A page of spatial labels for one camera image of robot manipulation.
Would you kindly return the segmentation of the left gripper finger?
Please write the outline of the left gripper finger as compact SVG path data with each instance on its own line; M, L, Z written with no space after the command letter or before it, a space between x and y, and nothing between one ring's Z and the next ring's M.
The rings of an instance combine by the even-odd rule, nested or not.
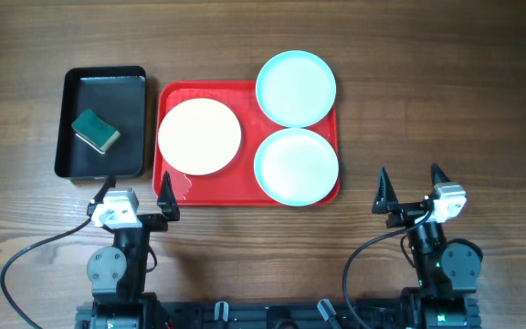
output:
M105 195L107 194L107 192L111 189L111 188L114 188L116 185L116 177L115 176L112 176L112 175L109 175L105 178L105 181L102 185L102 187L100 188L99 192L95 195L95 197L93 198L93 202L94 204L100 204L103 202L103 198L105 197Z
M158 208L161 209L161 213L165 217L166 221L180 220L180 208L177 205L171 177L168 172L163 174L163 181L156 204Z

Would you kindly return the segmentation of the green yellow sponge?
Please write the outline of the green yellow sponge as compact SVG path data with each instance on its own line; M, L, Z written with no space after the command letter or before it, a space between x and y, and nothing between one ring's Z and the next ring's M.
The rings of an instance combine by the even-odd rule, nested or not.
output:
M105 154L121 137L121 133L116 128L103 121L91 109L85 110L71 127L79 139L100 154Z

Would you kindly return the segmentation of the white round plate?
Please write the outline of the white round plate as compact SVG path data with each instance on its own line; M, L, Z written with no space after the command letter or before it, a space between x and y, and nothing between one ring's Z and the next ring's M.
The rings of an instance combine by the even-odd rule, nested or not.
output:
M183 101L165 114L158 130L163 159L187 175L210 175L228 165L242 140L236 115L220 101Z

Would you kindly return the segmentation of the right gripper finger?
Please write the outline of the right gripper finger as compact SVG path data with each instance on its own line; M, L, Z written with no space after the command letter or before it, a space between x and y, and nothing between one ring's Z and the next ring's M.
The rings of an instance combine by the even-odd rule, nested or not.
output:
M399 203L384 167L380 169L378 187L372 206L373 214L387 214L398 209Z
M437 163L431 164L430 174L432 186L449 183L451 181L451 179L442 171Z

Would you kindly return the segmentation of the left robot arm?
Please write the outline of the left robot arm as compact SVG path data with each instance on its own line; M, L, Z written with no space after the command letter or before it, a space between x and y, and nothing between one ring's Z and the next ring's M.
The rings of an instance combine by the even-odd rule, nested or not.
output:
M171 321L153 292L146 292L147 259L154 255L150 246L153 232L165 232L168 224L180 219L170 175L163 175L157 197L160 211L139 215L139 201L130 188L115 188L116 178L106 178L90 201L87 215L97 228L113 235L109 247L89 258L87 275L92 284L91 308L78 311L77 328L169 328Z

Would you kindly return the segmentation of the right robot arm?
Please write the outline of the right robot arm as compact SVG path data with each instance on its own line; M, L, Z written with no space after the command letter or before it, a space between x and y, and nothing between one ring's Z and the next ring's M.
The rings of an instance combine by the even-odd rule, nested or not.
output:
M374 299L359 309L376 328L481 327L476 299L483 253L466 239L448 240L442 225L456 218L467 203L462 185L431 165L431 193L420 202L400 203L388 174L380 171L374 214L386 214L388 228L418 225L404 234L419 285L404 288L397 298Z

